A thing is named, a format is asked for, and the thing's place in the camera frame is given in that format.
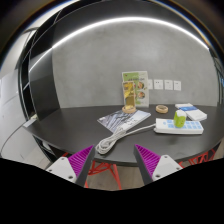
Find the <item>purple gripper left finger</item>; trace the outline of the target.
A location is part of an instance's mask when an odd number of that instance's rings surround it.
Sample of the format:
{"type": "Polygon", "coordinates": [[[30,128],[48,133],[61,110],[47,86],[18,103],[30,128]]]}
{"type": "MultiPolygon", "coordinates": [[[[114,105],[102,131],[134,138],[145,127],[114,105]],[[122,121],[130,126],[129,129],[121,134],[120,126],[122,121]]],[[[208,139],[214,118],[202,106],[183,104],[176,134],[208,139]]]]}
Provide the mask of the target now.
{"type": "Polygon", "coordinates": [[[95,156],[94,146],[89,146],[69,156],[58,158],[47,171],[83,187],[95,156]]]}

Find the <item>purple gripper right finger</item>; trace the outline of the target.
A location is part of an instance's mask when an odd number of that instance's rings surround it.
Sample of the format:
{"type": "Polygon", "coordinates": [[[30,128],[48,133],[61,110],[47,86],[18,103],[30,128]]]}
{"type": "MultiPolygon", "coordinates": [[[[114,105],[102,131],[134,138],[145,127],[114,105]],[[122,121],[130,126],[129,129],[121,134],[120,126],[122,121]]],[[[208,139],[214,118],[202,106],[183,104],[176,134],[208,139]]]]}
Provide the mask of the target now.
{"type": "Polygon", "coordinates": [[[134,146],[134,156],[145,185],[182,169],[169,155],[160,156],[140,145],[134,146]]]}

